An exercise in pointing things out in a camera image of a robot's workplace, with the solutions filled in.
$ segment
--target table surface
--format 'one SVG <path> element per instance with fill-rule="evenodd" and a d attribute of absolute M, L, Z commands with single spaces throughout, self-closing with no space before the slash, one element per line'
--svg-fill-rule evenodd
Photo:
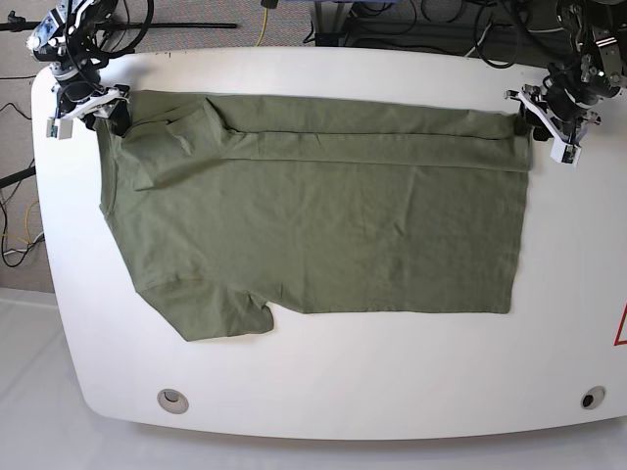
<path fill-rule="evenodd" d="M 261 48 L 128 56 L 107 84 L 178 92 L 320 96 L 515 113 L 528 67 L 413 52 Z M 186 343 L 135 292 L 98 208 L 94 133 L 45 138 L 53 78 L 32 89 L 46 243 L 87 403 L 119 419 L 217 433 L 332 440 L 508 433 L 627 415 L 624 96 L 599 106 L 574 169 L 534 143 L 510 314 L 301 315 L 271 305 L 274 331 Z M 604 386 L 594 410 L 583 395 Z M 162 389 L 188 398 L 163 411 Z"/>

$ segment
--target green t-shirt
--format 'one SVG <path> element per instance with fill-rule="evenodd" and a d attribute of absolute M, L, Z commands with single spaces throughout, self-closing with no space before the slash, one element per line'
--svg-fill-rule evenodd
<path fill-rule="evenodd" d="M 102 210 L 187 341 L 302 312 L 509 311 L 529 142 L 516 116 L 137 92 L 98 126 Z"/>

